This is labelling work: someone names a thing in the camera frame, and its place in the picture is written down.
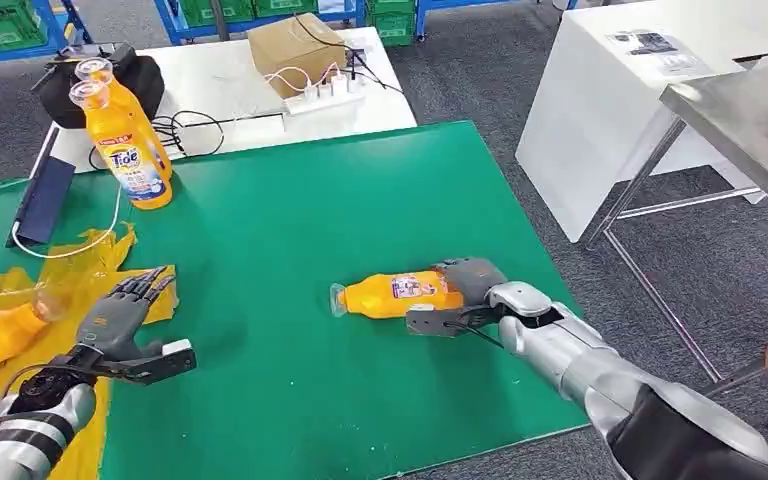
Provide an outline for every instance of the red label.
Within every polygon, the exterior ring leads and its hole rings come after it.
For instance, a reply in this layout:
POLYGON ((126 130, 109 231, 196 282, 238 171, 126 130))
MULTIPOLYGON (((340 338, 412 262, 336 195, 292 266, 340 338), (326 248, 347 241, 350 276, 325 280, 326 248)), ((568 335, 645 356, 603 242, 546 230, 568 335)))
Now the red label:
POLYGON ((121 135, 115 138, 108 138, 106 140, 101 140, 98 143, 102 145, 118 145, 120 143, 127 143, 129 140, 131 140, 132 135, 129 133, 127 135, 121 135))

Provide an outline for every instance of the yellow cloth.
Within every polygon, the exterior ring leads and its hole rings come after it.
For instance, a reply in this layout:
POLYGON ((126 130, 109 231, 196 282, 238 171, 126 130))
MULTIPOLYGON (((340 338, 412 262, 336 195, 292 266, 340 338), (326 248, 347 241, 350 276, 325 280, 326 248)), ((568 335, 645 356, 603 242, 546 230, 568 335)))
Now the yellow cloth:
MULTIPOLYGON (((96 230, 84 233, 86 240, 83 245, 92 242, 102 233, 96 230)), ((34 298, 37 291, 42 290, 60 300, 63 311, 62 317, 40 332, 28 350, 0 365, 0 392, 10 377, 20 368, 35 363, 45 363, 55 355, 66 353, 75 344, 78 325, 93 303, 124 278, 145 271, 117 271, 134 243, 136 243, 136 235, 133 227, 128 225, 128 232, 119 241, 116 241, 115 235, 111 234, 86 252, 71 257, 46 260, 36 285, 21 268, 11 268, 7 273, 0 274, 0 309, 13 308, 26 303, 34 298)), ((50 249, 49 255, 70 252, 81 246, 54 247, 50 249)), ((175 268, 170 266, 161 277, 174 273, 175 268)), ((171 318, 177 305, 178 297, 173 282, 152 306, 145 323, 171 318)), ((18 389, 20 384, 21 380, 17 381, 12 390, 18 389)), ((105 421, 110 402, 110 381, 104 378, 99 379, 95 393, 96 411, 93 419, 75 437, 50 478, 84 480, 98 476, 104 446, 105 421)))

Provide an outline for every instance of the robotic arm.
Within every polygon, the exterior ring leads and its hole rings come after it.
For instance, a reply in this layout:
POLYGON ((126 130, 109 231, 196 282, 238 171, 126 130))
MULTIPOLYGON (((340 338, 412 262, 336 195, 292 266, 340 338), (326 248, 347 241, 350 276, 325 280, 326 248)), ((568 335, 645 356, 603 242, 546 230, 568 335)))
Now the robotic arm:
POLYGON ((621 478, 768 480, 768 446, 758 431, 690 388, 623 359, 562 303, 507 281, 484 259, 436 268, 469 306, 454 313, 411 311, 408 327, 452 336, 498 323, 499 346, 587 413, 621 478))
MULTIPOLYGON (((66 447, 95 412, 98 377, 148 385, 192 370, 195 352, 188 340, 145 349, 134 334, 152 303, 174 280, 152 287, 165 267, 128 278, 96 302, 84 318, 74 347, 22 382, 19 392, 0 402, 0 480, 38 480, 48 476, 66 447)), ((10 384, 5 387, 6 393, 10 384)))

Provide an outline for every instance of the green tabletop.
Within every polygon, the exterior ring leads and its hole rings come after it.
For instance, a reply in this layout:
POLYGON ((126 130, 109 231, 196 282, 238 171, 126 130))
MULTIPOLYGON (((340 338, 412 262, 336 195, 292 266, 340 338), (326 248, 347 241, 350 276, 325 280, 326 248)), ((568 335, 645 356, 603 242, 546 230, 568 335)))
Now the green tabletop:
MULTIPOLYGON (((188 337, 199 366, 114 387, 103 479, 378 478, 586 423, 478 338, 330 313, 333 282, 461 256, 489 258, 575 308, 471 123, 175 168, 170 205, 123 208, 138 237, 125 267, 176 265, 175 317, 140 335, 188 337)), ((55 242, 106 226, 114 185, 107 173, 77 176, 55 242)), ((19 187, 0 191, 0 271, 33 273, 36 260, 3 248, 19 187)))

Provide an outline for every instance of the power strip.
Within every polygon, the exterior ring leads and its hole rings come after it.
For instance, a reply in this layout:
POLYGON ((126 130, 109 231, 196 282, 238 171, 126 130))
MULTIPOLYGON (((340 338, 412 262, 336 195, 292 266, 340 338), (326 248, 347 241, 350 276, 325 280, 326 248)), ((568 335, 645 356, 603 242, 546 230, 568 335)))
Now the power strip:
POLYGON ((341 73, 331 77, 328 84, 307 87, 303 94, 285 99, 284 104, 290 115, 299 115, 357 102, 364 96, 366 91, 360 79, 350 80, 341 73))

